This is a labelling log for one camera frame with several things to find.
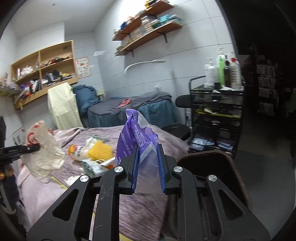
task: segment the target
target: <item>gray sheet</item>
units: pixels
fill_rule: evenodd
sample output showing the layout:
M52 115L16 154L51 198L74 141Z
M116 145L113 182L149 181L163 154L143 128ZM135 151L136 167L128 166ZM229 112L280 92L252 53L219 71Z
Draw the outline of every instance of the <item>gray sheet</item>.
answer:
M125 100L122 99L110 99L105 102L101 102L93 105L88 109L97 115L113 114L121 121L126 121L126 109L138 109L139 107L148 104L155 103L161 100L171 100L171 95L167 92L147 92L141 96L132 97L130 104L117 108L120 103Z

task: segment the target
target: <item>yellow sponge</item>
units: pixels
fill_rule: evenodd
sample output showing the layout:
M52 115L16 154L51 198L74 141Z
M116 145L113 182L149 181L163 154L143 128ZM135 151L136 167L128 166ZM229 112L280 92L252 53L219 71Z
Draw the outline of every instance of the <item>yellow sponge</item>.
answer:
M111 146L104 144L102 141L97 141L94 146L89 149L88 156L95 160L109 160L112 158L112 148Z

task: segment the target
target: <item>black chair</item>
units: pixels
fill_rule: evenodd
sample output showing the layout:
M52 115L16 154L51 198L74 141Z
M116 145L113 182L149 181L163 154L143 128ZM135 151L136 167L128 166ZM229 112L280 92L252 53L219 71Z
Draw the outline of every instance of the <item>black chair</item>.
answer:
M181 95L179 96L176 101L176 106L179 108L185 108L185 125L180 125L180 124L174 124L170 126L165 126L162 129L178 138L181 140L185 141L187 140L190 135L191 135L191 130L187 126L188 122L188 116L186 115L186 108L191 108L191 101L190 101L190 95Z

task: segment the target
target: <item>metal screw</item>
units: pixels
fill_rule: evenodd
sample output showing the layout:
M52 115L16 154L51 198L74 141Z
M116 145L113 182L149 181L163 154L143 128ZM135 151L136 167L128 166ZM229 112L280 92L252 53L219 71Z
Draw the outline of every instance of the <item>metal screw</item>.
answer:
M182 172L183 171L183 168L176 166L176 167L174 167L174 171L175 172Z
M217 181L217 177L215 175L209 175L209 180L211 182L215 182L215 181Z
M80 181L83 182L83 183L85 183L88 179L89 179L89 177L86 176L86 175L83 175L83 176L80 177Z
M114 168L114 171L115 172L122 172L123 171L123 167L117 166L117 167Z

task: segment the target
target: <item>shelf bracket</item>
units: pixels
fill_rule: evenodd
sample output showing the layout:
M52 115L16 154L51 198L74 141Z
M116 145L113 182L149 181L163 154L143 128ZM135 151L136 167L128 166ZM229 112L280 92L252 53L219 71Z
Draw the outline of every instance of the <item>shelf bracket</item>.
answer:
M161 33L161 32L157 32L157 33L162 34L165 37L165 42L168 43L165 33Z
M135 55L133 54L133 50L126 50L126 51L131 52L133 58L135 57Z
M121 33L121 34L126 34L126 33ZM131 35L130 34L126 34L126 35L128 35L130 37L130 39L131 39Z

